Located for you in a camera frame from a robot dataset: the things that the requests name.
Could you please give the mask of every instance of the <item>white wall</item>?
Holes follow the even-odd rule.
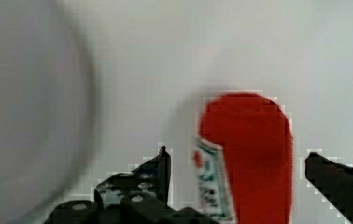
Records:
[[[196,113],[215,90],[262,90],[295,137],[293,223],[343,224],[307,187],[307,149],[353,163],[353,1],[59,0],[92,51],[101,87],[96,163],[64,200],[107,172],[173,149],[173,206],[195,201]]]

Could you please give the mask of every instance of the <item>blurry object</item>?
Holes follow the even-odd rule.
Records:
[[[59,10],[0,1],[0,224],[35,217],[92,158],[95,82]]]

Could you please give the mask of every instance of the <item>red cap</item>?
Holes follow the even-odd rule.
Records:
[[[223,146],[241,224],[287,224],[291,208],[292,136],[279,106],[251,93],[210,102],[200,136]]]

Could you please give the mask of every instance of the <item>screw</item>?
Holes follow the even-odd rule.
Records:
[[[153,185],[150,184],[150,183],[140,183],[140,184],[138,185],[138,187],[141,188],[141,189],[147,189],[147,188],[150,188],[150,187],[152,187],[152,186],[153,186]]]
[[[142,174],[140,175],[141,178],[143,179],[149,179],[149,178],[153,178],[153,175],[150,175],[150,174]]]
[[[144,198],[141,195],[135,195],[133,198],[131,198],[131,201],[133,201],[135,203],[142,202],[143,200],[144,200]]]
[[[84,204],[84,203],[78,203],[78,204],[75,204],[72,209],[76,210],[76,211],[80,211],[80,210],[84,210],[87,208],[87,205]]]

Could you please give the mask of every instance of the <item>white label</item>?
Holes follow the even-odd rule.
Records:
[[[196,145],[194,161],[203,213],[222,223],[236,223],[222,147],[200,138]]]

